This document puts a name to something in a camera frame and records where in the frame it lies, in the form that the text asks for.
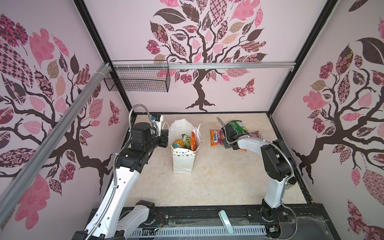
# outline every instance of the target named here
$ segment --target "aluminum rail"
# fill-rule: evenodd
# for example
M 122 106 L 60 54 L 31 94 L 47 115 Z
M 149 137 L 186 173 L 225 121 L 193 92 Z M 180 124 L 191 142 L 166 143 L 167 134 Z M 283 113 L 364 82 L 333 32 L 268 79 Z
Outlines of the aluminum rail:
M 185 69 L 229 69 L 229 68 L 294 68 L 295 62 L 258 62 L 258 63 L 173 63 L 173 64 L 127 64 L 127 61 L 112 61 L 118 68 L 167 68 L 170 70 Z
M 103 63 L 99 67 L 79 96 L 76 97 L 68 111 L 64 113 L 56 126 L 52 129 L 51 133 L 45 138 L 42 144 L 37 148 L 36 152 L 32 155 L 31 159 L 23 166 L 20 173 L 4 191 L 0 197 L 0 225 L 7 219 L 24 192 L 35 180 L 41 167 L 59 144 L 80 110 L 85 106 L 88 98 L 92 95 L 97 85 L 104 79 L 104 76 L 107 75 L 109 71 L 109 63 Z

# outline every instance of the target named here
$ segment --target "white vent grille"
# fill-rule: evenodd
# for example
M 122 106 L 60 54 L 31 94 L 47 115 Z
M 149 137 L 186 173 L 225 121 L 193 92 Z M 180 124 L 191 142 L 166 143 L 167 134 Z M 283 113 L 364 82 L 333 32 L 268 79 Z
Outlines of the white vent grille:
M 232 226 L 235 233 L 231 236 L 266 235 L 264 225 Z M 163 227 L 155 234 L 147 228 L 137 228 L 128 238 L 148 236 L 156 237 L 208 237 L 229 236 L 224 227 Z

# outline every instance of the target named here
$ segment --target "marble floor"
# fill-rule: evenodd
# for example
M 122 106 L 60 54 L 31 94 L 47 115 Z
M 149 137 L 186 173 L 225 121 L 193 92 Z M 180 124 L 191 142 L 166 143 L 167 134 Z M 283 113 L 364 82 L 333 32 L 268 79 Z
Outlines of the marble floor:
M 174 174 L 169 147 L 157 147 L 130 191 L 125 206 L 134 206 L 141 199 L 154 202 L 156 206 L 261 204 L 268 187 L 261 156 L 251 151 L 225 149 L 223 145 L 211 146 L 210 129 L 221 128 L 216 117 L 225 123 L 242 120 L 249 132 L 259 131 L 269 141 L 276 139 L 264 113 L 164 115 L 169 125 L 183 118 L 195 127 L 201 124 L 202 142 L 192 173 Z M 137 122 L 149 122 L 147 115 L 138 115 Z M 306 203 L 298 184 L 286 190 L 283 201 Z

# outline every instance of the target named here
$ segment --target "green snack bag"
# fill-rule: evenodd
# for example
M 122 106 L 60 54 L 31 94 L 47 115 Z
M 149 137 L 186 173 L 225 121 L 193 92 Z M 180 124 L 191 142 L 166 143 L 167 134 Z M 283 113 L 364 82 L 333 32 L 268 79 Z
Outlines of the green snack bag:
M 246 127 L 244 127 L 244 125 L 241 122 L 242 121 L 240 120 L 233 120 L 233 121 L 230 121 L 228 124 L 231 125 L 234 130 L 236 130 L 237 134 L 241 134 L 241 133 L 247 134 L 248 130 L 246 129 Z

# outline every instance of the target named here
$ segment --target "pink butterfly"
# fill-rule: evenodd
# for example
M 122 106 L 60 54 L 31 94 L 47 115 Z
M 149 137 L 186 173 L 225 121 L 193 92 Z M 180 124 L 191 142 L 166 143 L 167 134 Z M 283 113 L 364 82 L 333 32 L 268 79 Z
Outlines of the pink butterfly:
M 237 92 L 239 94 L 240 97 L 242 97 L 244 99 L 244 96 L 248 93 L 253 93 L 254 94 L 254 90 L 255 88 L 253 87 L 253 85 L 255 84 L 255 79 L 252 79 L 251 81 L 249 81 L 247 83 L 247 85 L 245 86 L 245 88 L 234 88 L 232 90 L 234 90 L 235 92 Z

